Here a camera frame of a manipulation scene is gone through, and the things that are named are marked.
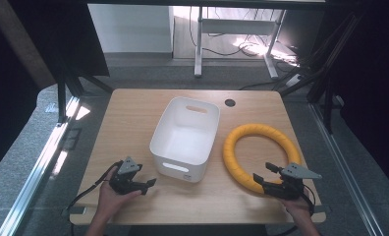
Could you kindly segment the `aluminium rail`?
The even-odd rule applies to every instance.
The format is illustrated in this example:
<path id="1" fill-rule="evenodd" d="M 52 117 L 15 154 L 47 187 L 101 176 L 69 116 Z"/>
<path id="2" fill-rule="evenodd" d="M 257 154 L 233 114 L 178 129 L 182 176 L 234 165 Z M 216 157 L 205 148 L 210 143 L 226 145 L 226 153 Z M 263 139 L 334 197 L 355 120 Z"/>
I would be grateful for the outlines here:
<path id="1" fill-rule="evenodd" d="M 79 109 L 79 106 L 80 99 L 72 96 L 65 108 L 65 121 L 63 123 L 57 123 L 53 128 L 49 139 L 0 227 L 0 236 L 15 235 L 28 209 L 30 201 L 38 189 L 41 179 L 55 155 L 71 120 Z"/>
<path id="2" fill-rule="evenodd" d="M 377 221 L 372 207 L 367 201 L 365 195 L 362 193 L 361 188 L 352 173 L 344 154 L 340 150 L 334 136 L 328 131 L 322 121 L 322 114 L 316 104 L 310 104 L 309 110 L 315 120 L 318 129 L 320 130 L 323 139 L 325 140 L 331 156 L 338 168 L 338 171 L 344 180 L 344 183 L 350 193 L 350 196 L 361 216 L 361 220 L 365 225 L 365 228 L 369 236 L 384 236 L 384 233 Z"/>

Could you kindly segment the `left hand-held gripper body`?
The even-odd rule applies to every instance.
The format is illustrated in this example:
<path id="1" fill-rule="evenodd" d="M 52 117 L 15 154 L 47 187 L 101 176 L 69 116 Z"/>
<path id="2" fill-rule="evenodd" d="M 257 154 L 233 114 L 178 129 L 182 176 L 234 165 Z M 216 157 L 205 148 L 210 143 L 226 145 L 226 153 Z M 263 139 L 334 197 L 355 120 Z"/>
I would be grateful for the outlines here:
<path id="1" fill-rule="evenodd" d="M 142 190 L 143 185 L 133 181 L 135 175 L 141 170 L 142 165 L 136 164 L 129 156 L 122 160 L 119 167 L 112 174 L 109 185 L 120 195 L 126 195 L 130 192 Z"/>

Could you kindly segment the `white metal desk frame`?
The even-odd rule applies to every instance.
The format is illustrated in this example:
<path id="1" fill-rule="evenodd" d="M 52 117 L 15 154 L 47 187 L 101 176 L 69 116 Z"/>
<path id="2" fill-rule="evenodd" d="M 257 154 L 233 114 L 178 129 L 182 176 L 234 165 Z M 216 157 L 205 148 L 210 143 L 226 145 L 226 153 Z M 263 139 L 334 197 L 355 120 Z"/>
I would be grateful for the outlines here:
<path id="1" fill-rule="evenodd" d="M 196 44 L 194 53 L 194 75 L 202 75 L 202 36 L 206 33 L 265 35 L 267 43 L 263 59 L 272 80 L 279 76 L 272 61 L 272 49 L 277 40 L 286 11 L 281 10 L 274 21 L 209 19 L 203 16 L 203 8 L 198 8 Z"/>

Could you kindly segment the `black tripod stand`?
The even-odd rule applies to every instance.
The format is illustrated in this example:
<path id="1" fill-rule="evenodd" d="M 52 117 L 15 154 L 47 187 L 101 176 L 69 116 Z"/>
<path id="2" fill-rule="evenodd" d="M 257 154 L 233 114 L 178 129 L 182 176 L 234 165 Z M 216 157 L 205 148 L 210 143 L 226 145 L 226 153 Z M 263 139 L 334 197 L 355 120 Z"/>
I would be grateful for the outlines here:
<path id="1" fill-rule="evenodd" d="M 84 93 L 84 88 L 80 82 L 80 78 L 84 78 L 86 81 L 91 82 L 98 88 L 104 90 L 105 92 L 111 94 L 113 89 L 101 82 L 95 76 L 92 76 L 89 73 L 86 73 L 83 70 L 71 67 L 68 65 L 68 62 L 62 57 L 58 52 L 54 52 L 54 59 L 59 67 L 58 72 L 55 76 L 57 82 L 57 98 L 58 98 L 58 122 L 57 125 L 61 126 L 68 122 L 67 115 L 67 96 L 66 89 L 70 91 L 73 97 L 80 97 Z"/>
<path id="2" fill-rule="evenodd" d="M 336 44 L 330 51 L 324 63 L 313 74 L 310 74 L 306 79 L 297 84 L 286 88 L 280 92 L 282 97 L 293 93 L 309 84 L 312 84 L 309 92 L 306 95 L 306 100 L 309 103 L 316 103 L 321 97 L 324 97 L 323 113 L 321 117 L 322 125 L 329 134 L 332 133 L 331 115 L 333 109 L 333 77 L 332 70 L 340 54 L 357 28 L 361 21 L 361 14 L 351 12 L 343 20 L 343 22 L 332 32 L 329 39 L 337 36 Z"/>

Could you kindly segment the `white power strip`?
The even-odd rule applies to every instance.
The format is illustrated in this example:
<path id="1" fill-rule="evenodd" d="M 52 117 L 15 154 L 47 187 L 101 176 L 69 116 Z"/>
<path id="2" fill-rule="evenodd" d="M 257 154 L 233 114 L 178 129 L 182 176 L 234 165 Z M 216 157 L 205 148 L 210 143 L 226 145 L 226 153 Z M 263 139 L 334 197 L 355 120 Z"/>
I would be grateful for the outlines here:
<path id="1" fill-rule="evenodd" d="M 295 75 L 286 83 L 286 86 L 287 86 L 287 87 L 294 86 L 294 85 L 297 84 L 302 78 L 303 78 L 302 75 L 300 75 L 300 74 L 295 74 Z"/>

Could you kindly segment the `person's left hand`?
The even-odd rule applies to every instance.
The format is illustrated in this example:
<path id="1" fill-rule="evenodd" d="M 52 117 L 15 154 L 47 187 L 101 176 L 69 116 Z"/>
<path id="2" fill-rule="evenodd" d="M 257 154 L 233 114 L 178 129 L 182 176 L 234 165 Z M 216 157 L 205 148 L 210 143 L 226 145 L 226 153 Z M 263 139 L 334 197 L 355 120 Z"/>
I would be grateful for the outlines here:
<path id="1" fill-rule="evenodd" d="M 107 223 L 127 202 L 141 195 L 141 191 L 133 191 L 126 195 L 116 193 L 109 184 L 109 180 L 116 168 L 108 172 L 106 180 L 99 190 L 99 199 L 94 221 Z"/>

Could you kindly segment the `person's right hand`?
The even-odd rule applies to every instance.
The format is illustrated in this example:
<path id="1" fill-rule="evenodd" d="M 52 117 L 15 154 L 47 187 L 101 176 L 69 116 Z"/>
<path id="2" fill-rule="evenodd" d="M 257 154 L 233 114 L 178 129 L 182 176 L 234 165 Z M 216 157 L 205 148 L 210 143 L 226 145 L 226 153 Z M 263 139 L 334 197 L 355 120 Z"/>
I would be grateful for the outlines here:
<path id="1" fill-rule="evenodd" d="M 303 197 L 289 201 L 280 199 L 280 202 L 285 207 L 287 213 L 293 218 L 297 226 L 312 224 L 309 205 Z"/>

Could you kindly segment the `white plastic storage bin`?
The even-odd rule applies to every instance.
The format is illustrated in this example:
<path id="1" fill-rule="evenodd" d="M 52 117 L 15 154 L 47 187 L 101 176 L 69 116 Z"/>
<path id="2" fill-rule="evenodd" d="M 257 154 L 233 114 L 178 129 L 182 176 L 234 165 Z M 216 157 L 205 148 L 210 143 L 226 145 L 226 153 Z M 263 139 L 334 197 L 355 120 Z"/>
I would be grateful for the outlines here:
<path id="1" fill-rule="evenodd" d="M 163 175 L 199 182 L 205 173 L 220 120 L 217 105 L 174 97 L 153 133 L 149 149 Z"/>

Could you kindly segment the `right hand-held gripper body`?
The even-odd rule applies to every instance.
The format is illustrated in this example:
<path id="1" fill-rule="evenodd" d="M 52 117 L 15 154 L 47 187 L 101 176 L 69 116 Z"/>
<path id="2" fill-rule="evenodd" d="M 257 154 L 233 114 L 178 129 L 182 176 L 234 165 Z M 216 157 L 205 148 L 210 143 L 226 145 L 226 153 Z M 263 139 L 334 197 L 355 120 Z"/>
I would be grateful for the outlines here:
<path id="1" fill-rule="evenodd" d="M 264 181 L 266 195 L 283 200 L 296 200 L 304 192 L 304 179 L 321 179 L 322 176 L 295 162 L 289 163 L 278 173 L 281 183 Z"/>

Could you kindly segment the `brown wooden beam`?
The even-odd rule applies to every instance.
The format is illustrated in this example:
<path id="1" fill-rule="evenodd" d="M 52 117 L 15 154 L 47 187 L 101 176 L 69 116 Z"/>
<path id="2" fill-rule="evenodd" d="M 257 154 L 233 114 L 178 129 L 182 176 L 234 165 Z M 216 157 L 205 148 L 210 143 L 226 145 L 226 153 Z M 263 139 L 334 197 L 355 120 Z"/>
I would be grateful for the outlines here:
<path id="1" fill-rule="evenodd" d="M 56 80 L 8 0 L 0 0 L 0 30 L 39 89 L 56 84 Z"/>

